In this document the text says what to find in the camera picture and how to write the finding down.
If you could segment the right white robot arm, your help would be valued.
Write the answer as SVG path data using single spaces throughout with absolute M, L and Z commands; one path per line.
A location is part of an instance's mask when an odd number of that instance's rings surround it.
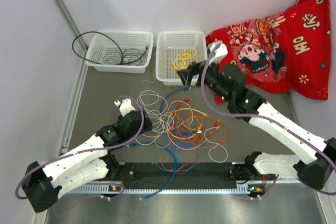
M 205 62 L 192 63 L 187 69 L 177 71 L 183 85 L 191 84 L 198 75 L 196 85 L 208 86 L 228 103 L 229 117 L 265 131 L 289 148 L 291 155 L 271 155 L 253 152 L 246 157 L 245 174 L 252 180 L 262 175 L 290 176 L 306 186 L 323 193 L 331 173 L 335 172 L 335 138 L 325 140 L 283 116 L 265 98 L 246 88 L 246 75 L 236 65 Z

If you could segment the right white plastic basket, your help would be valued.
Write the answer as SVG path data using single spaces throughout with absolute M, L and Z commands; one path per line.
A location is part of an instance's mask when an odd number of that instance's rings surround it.
M 199 30 L 163 31 L 157 36 L 155 76 L 166 86 L 181 86 L 178 70 L 207 59 L 205 35 Z

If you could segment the white plastic basket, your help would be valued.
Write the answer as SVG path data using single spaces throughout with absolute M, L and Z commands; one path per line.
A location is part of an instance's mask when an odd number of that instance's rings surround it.
M 157 36 L 155 76 L 166 86 L 181 86 L 178 70 L 207 59 L 205 35 L 199 30 L 163 31 Z
M 85 63 L 102 72 L 145 73 L 154 35 L 148 31 L 103 30 L 94 34 Z

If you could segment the red patterned pillow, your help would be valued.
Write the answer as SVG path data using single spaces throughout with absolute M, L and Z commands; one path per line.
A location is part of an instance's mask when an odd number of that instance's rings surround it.
M 208 44 L 216 41 L 228 49 L 221 65 L 239 66 L 247 76 L 247 86 L 328 99 L 330 0 L 300 0 L 284 12 L 229 25 L 206 36 Z

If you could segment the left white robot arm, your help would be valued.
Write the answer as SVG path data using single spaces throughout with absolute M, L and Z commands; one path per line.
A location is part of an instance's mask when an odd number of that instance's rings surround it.
M 21 185 L 34 212 L 40 213 L 71 190 L 93 180 L 114 180 L 119 163 L 112 151 L 121 148 L 136 134 L 152 130 L 152 121 L 145 112 L 131 111 L 103 126 L 96 134 L 55 162 L 28 165 Z

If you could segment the left white plastic basket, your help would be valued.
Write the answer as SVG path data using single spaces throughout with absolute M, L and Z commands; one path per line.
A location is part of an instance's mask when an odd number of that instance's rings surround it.
M 85 63 L 102 72 L 145 73 L 154 35 L 148 31 L 103 30 L 94 34 Z

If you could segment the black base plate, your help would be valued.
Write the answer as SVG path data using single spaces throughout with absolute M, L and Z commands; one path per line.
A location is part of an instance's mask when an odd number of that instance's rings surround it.
M 162 184 L 170 179 L 183 183 L 188 179 L 235 182 L 245 180 L 246 176 L 240 175 L 240 169 L 231 163 L 195 163 L 189 168 L 172 165 L 171 169 L 154 163 L 125 163 L 114 168 L 106 177 L 106 180 L 120 180 L 129 187 L 136 183 Z

